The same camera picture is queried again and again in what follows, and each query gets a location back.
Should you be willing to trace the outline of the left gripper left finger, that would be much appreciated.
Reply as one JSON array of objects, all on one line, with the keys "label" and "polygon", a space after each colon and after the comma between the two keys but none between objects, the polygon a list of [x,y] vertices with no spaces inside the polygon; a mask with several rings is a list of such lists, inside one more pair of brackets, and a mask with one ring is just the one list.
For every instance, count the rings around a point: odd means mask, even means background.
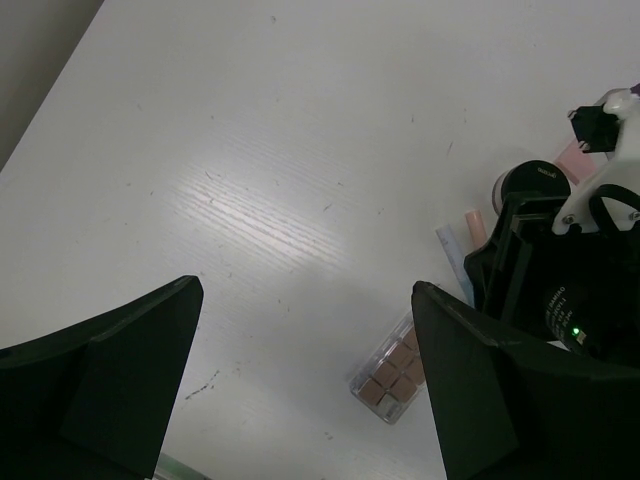
[{"label": "left gripper left finger", "polygon": [[200,280],[182,276],[2,349],[2,478],[151,478],[202,304]]}]

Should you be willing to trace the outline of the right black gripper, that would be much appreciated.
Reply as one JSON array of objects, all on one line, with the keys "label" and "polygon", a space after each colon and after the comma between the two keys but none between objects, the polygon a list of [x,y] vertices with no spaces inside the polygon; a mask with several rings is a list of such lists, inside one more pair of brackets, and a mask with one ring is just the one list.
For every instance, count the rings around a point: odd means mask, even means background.
[{"label": "right black gripper", "polygon": [[475,308],[606,363],[639,365],[639,228],[552,231],[562,197],[509,194],[489,240],[464,261]]}]

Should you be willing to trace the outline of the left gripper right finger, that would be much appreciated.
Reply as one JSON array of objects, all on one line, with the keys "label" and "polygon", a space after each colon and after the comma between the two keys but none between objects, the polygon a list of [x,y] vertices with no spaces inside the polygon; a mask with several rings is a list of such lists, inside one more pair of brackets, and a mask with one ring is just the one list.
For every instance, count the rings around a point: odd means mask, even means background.
[{"label": "left gripper right finger", "polygon": [[639,373],[581,357],[419,281],[411,307],[450,479],[635,479]]}]

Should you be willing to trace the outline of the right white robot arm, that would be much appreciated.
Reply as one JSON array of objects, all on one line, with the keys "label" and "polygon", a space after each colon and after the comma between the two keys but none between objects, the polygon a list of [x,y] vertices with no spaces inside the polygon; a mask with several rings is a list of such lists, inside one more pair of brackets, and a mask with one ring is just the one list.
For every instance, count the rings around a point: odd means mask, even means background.
[{"label": "right white robot arm", "polygon": [[639,364],[639,91],[569,115],[574,141],[492,190],[498,220],[464,261],[475,308],[602,362]]}]

